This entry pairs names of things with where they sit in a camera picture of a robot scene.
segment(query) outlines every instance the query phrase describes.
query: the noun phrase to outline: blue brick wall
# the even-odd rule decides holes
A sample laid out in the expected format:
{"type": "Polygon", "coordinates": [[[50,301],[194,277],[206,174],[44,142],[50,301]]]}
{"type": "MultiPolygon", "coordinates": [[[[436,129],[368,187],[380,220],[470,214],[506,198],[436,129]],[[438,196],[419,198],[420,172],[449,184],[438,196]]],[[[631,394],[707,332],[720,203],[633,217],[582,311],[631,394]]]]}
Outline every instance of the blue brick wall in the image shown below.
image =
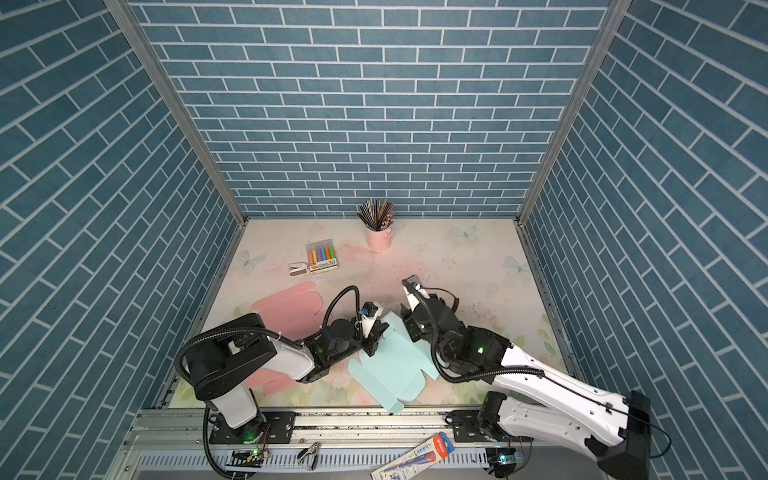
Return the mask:
{"type": "Polygon", "coordinates": [[[588,379],[672,435],[660,478],[768,478],[766,25],[634,0],[529,224],[588,379]]]}
{"type": "Polygon", "coordinates": [[[511,217],[608,0],[256,3],[132,2],[250,216],[511,217]]]}
{"type": "Polygon", "coordinates": [[[103,476],[233,220],[100,0],[0,12],[0,478],[103,476]]]}

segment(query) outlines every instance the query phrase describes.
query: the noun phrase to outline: pencil holder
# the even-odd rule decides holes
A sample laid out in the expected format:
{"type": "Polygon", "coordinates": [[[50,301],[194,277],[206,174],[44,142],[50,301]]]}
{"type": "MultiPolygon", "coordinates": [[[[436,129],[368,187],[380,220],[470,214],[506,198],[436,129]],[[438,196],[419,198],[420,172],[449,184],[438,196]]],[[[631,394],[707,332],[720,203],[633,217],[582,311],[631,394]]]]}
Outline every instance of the pencil holder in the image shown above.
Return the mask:
{"type": "Polygon", "coordinates": [[[388,228],[380,232],[366,228],[368,232],[368,248],[374,252],[383,252],[392,246],[392,229],[388,228]]]}

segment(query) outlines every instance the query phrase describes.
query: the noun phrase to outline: floral tabletop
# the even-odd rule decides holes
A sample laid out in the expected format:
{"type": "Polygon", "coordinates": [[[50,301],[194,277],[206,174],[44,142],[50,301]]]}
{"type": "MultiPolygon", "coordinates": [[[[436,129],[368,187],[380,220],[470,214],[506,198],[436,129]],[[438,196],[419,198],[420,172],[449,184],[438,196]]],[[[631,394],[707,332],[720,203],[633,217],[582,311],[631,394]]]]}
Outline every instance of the floral tabletop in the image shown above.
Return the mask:
{"type": "MultiPolygon", "coordinates": [[[[455,293],[461,299],[456,314],[465,324],[492,329],[540,361],[566,371],[512,220],[400,219],[392,232],[392,247],[375,253],[367,248],[366,231],[358,220],[251,220],[203,330],[250,312],[265,296],[307,281],[315,283],[323,311],[341,289],[354,284],[361,302],[375,300],[385,313],[399,313],[405,302],[400,280],[415,274],[427,286],[455,293]],[[289,276],[289,263],[306,261],[305,244],[326,238],[333,240],[339,269],[289,276]]],[[[350,318],[353,313],[350,294],[337,304],[332,318],[350,318]]],[[[421,394],[407,403],[474,405],[490,390],[485,382],[454,385],[425,378],[421,394]]],[[[377,405],[349,374],[347,360],[316,382],[271,395],[263,387],[253,393],[260,406],[377,405]]],[[[184,382],[170,403],[171,408],[202,405],[184,382]]]]}

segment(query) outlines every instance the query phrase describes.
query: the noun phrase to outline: metal clamp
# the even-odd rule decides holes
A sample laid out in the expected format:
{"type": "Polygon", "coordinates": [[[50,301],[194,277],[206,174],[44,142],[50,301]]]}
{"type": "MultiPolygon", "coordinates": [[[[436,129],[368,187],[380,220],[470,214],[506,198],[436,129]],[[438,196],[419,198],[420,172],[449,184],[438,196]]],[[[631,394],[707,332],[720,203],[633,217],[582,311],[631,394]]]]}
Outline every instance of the metal clamp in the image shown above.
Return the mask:
{"type": "Polygon", "coordinates": [[[319,459],[319,456],[317,455],[317,451],[320,449],[320,443],[314,442],[309,448],[302,449],[301,452],[299,452],[298,456],[296,457],[296,460],[299,464],[303,464],[304,460],[307,458],[311,458],[306,463],[306,469],[307,470],[314,470],[317,466],[317,460],[319,459]]]}

